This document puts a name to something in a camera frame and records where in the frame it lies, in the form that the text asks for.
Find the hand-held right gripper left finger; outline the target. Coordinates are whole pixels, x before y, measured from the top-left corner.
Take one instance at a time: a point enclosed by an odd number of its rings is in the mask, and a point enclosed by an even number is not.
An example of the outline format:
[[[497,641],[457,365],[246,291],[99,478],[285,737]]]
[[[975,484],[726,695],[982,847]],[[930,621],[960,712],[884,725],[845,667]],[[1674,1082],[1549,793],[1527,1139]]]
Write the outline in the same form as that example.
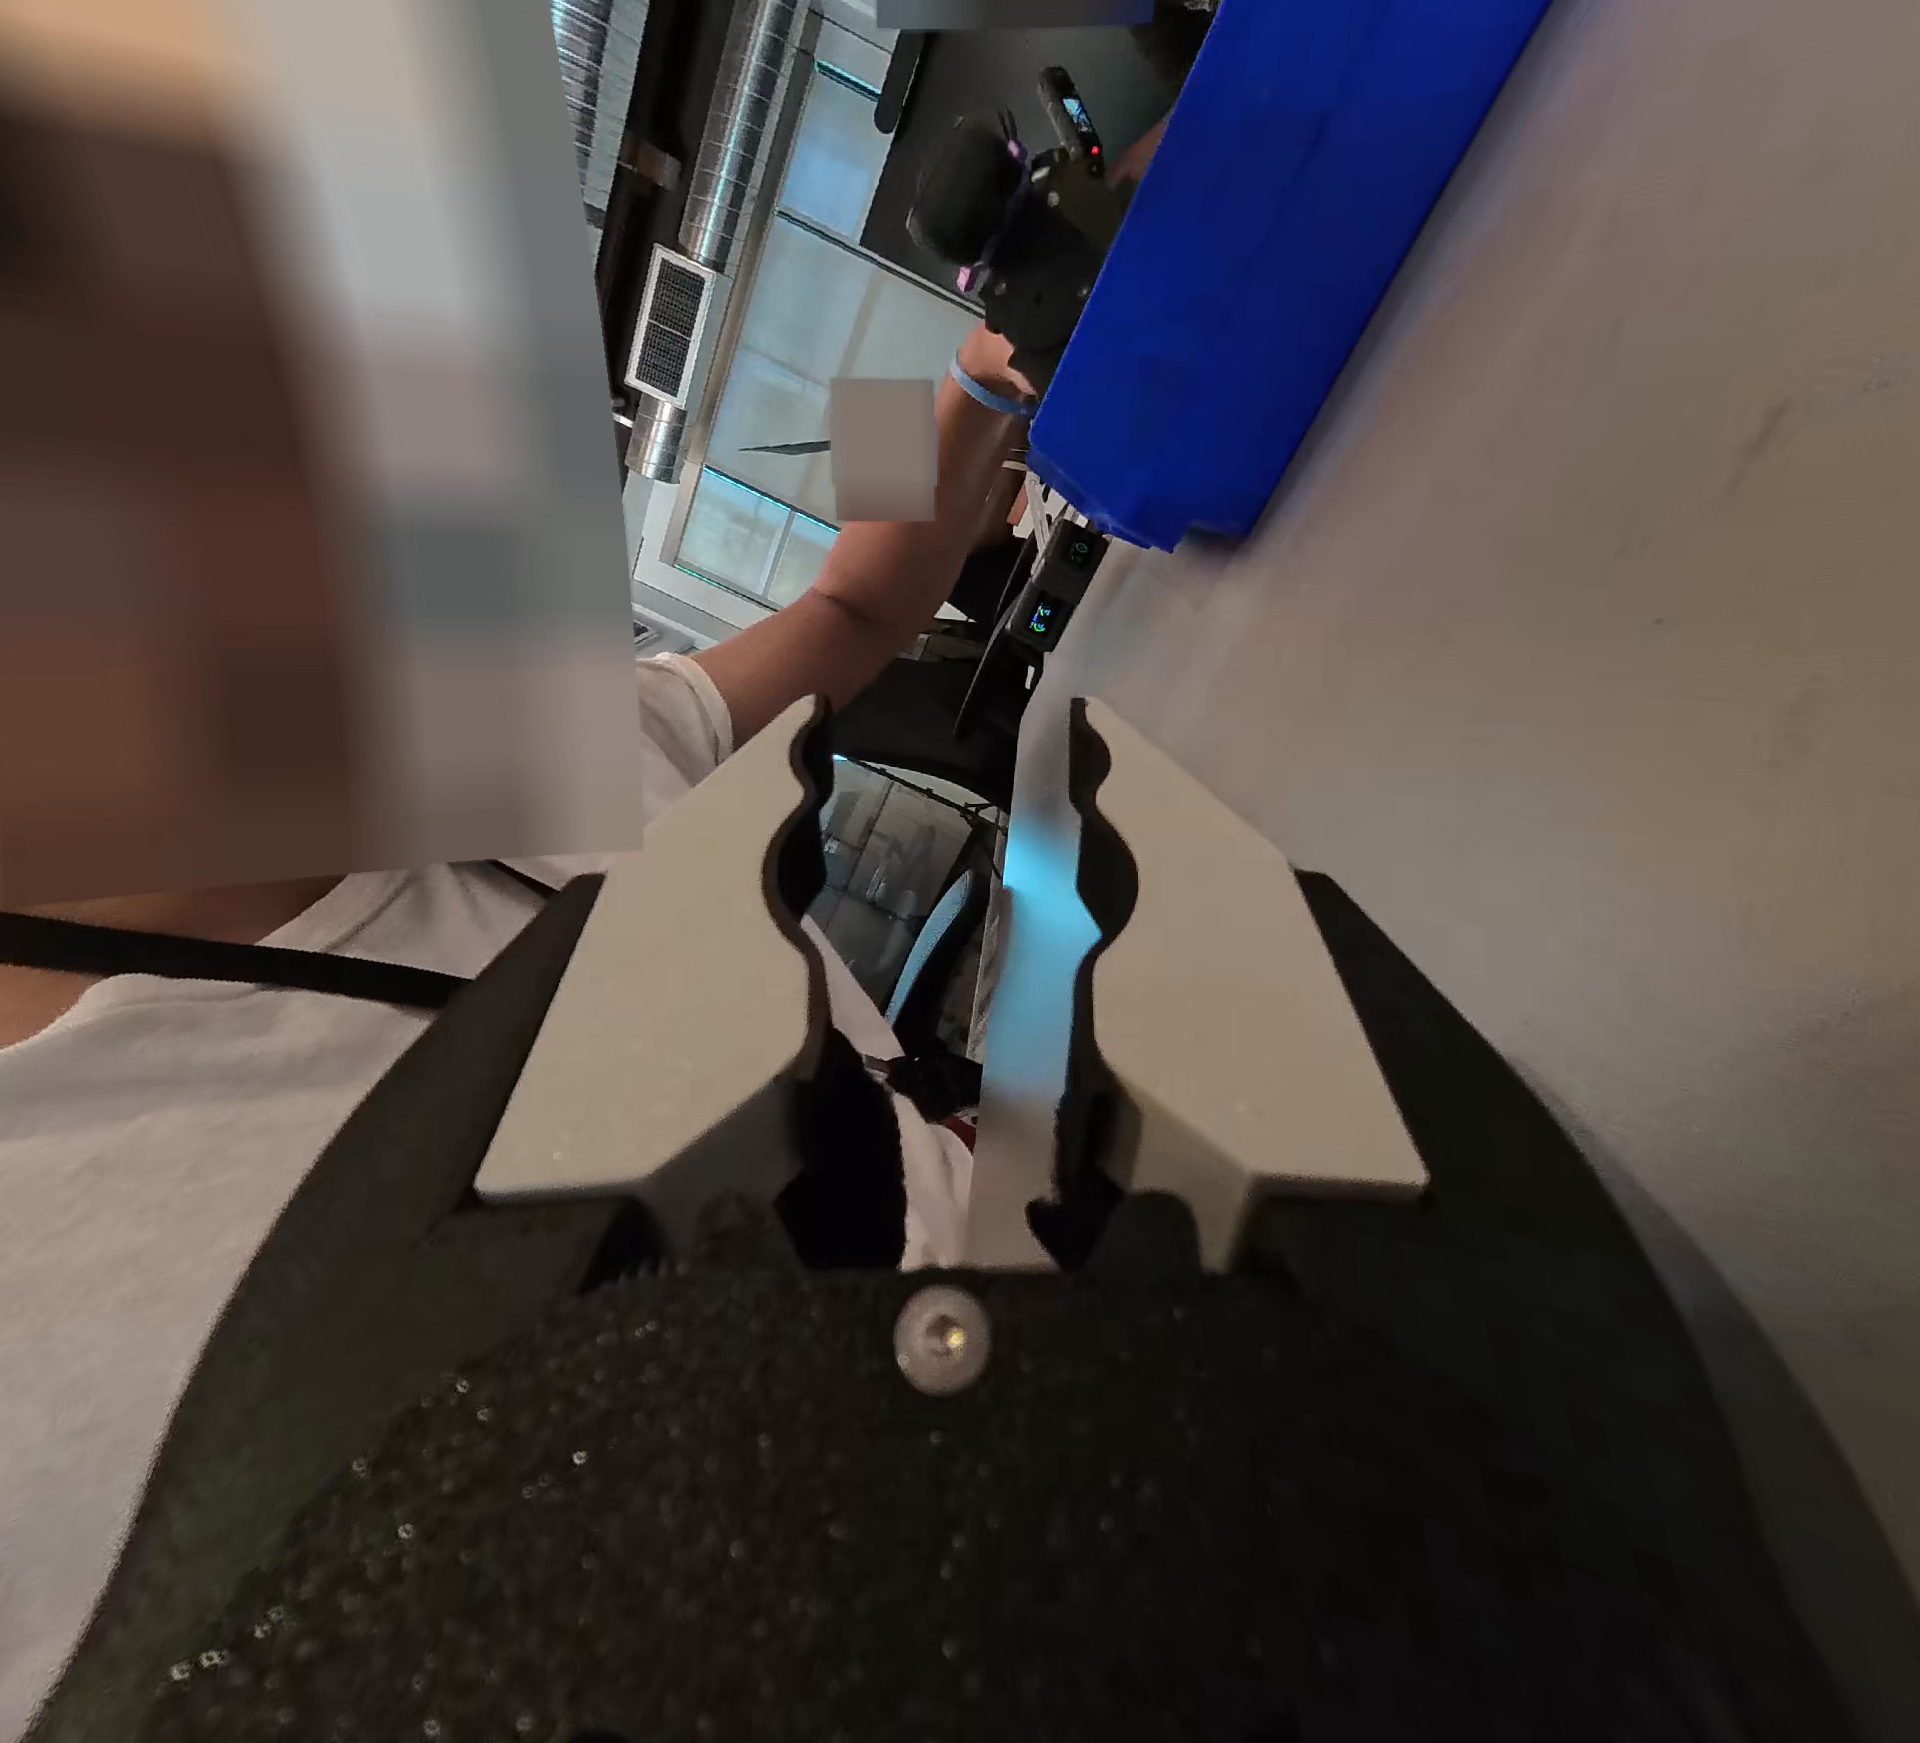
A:
[[[481,1157],[490,1205],[634,1203],[667,1251],[768,1205],[815,1270],[900,1270],[898,1110],[803,931],[831,712],[787,707],[604,872]]]

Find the white air vent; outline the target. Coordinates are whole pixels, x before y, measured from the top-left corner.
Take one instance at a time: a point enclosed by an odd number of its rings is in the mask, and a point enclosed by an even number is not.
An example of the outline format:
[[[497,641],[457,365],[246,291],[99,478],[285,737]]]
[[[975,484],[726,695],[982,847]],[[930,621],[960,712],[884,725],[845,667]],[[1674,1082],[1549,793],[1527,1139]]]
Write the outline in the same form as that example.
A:
[[[676,411],[689,411],[707,381],[728,277],[655,243],[640,291],[623,385]]]

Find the person's left forearm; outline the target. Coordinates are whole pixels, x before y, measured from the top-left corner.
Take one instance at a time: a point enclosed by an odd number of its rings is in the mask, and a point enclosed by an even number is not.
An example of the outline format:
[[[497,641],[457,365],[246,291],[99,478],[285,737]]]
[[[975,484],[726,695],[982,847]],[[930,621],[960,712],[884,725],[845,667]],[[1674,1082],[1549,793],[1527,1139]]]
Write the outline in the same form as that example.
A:
[[[837,541],[806,593],[696,663],[732,741],[785,708],[853,701],[931,624],[987,520],[1023,421],[945,378],[840,380],[830,415]]]

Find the blue plastic bin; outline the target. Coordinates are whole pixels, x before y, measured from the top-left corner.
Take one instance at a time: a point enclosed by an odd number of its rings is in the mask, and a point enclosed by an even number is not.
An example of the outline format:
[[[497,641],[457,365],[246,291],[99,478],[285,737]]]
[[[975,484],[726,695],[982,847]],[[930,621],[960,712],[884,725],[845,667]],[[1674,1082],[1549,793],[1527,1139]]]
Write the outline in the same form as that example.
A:
[[[1032,426],[1097,531],[1252,533],[1553,0],[1222,0]]]

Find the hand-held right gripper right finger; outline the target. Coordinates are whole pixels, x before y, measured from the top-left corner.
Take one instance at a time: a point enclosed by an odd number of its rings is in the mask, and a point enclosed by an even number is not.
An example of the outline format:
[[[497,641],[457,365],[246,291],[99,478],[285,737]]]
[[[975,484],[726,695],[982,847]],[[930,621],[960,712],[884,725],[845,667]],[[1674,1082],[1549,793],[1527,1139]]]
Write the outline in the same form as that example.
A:
[[[1412,1205],[1427,1164],[1284,851],[1109,705],[1068,712],[1075,891],[1048,1192],[1025,1220],[1084,1270],[1120,1203],[1175,1200],[1225,1272],[1270,1203]]]

